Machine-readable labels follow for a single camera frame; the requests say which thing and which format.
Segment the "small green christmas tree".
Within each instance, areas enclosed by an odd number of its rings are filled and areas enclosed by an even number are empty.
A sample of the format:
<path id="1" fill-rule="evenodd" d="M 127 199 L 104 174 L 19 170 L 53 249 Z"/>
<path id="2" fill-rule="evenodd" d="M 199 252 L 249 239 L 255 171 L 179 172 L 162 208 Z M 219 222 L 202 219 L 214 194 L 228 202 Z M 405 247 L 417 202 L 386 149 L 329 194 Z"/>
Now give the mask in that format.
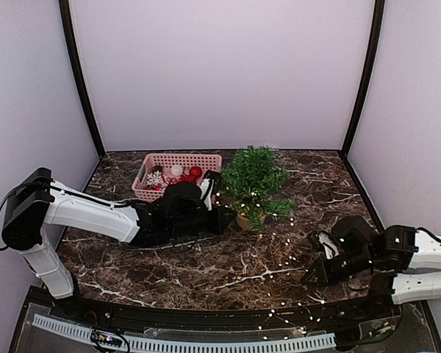
<path id="1" fill-rule="evenodd" d="M 274 220 L 285 219 L 295 209 L 292 199 L 279 198 L 288 177 L 288 171 L 277 165 L 271 147 L 247 146 L 238 149 L 232 161 L 222 167 L 220 194 L 230 208 L 252 221 L 263 214 Z"/>

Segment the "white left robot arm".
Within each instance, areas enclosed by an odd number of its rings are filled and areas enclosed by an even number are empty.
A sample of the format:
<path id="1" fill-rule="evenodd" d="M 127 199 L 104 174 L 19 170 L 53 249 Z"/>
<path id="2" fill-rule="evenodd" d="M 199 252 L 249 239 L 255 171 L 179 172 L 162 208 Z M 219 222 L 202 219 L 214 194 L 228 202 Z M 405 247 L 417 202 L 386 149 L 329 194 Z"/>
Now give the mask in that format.
<path id="1" fill-rule="evenodd" d="M 51 170 L 38 168 L 1 201 L 0 252 L 16 250 L 61 310 L 74 321 L 89 314 L 88 303 L 63 265 L 43 225 L 73 227 L 105 235 L 120 243 L 151 248 L 201 233 L 221 235 L 236 216 L 228 207 L 213 204 L 220 174 L 208 171 L 201 185 L 178 182 L 153 202 L 111 202 L 67 188 Z"/>

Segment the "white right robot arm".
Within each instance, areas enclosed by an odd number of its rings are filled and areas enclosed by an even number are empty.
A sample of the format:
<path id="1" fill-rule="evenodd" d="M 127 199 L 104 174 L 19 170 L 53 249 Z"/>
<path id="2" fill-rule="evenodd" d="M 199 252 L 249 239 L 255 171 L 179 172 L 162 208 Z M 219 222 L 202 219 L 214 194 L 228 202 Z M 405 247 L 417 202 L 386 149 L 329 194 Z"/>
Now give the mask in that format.
<path id="1" fill-rule="evenodd" d="M 320 287 L 371 275 L 360 312 L 375 319 L 390 304 L 441 299 L 441 236 L 424 227 L 393 225 L 379 232 L 361 216 L 341 218 L 312 243 L 323 251 L 302 282 Z"/>

